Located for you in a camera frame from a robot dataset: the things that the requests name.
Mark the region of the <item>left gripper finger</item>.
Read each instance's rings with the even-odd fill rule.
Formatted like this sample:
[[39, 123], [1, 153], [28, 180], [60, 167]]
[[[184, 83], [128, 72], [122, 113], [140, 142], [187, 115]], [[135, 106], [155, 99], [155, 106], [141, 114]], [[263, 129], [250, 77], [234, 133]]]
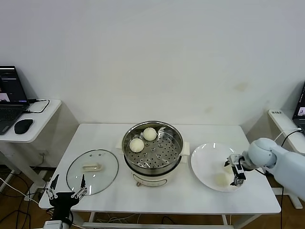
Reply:
[[55, 179], [53, 181], [51, 181], [50, 186], [48, 188], [46, 188], [46, 193], [47, 193], [49, 199], [55, 199], [55, 198], [58, 197], [56, 192], [55, 192], [56, 185], [57, 185], [57, 182], [58, 182], [58, 178], [59, 178], [59, 174], [57, 174]]
[[81, 177], [81, 185], [77, 191], [74, 191], [74, 194], [71, 196], [72, 198], [82, 198], [87, 194], [87, 187], [85, 181], [85, 174]]

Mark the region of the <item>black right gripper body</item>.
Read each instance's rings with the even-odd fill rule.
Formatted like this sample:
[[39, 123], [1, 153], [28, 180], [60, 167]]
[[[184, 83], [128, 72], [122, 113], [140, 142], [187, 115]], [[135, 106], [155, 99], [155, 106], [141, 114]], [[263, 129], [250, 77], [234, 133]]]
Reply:
[[252, 164], [252, 162], [247, 161], [245, 157], [240, 158], [240, 165], [244, 171], [252, 171], [255, 169], [255, 166]]

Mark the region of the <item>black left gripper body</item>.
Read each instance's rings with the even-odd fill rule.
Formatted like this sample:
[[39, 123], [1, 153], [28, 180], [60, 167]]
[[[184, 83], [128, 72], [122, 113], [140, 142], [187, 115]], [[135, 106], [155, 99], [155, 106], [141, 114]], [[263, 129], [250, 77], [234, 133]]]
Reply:
[[74, 217], [71, 211], [73, 206], [76, 206], [80, 199], [72, 198], [71, 196], [74, 192], [58, 192], [57, 198], [49, 199], [50, 205], [53, 209], [52, 220], [61, 220], [61, 221], [73, 221]]

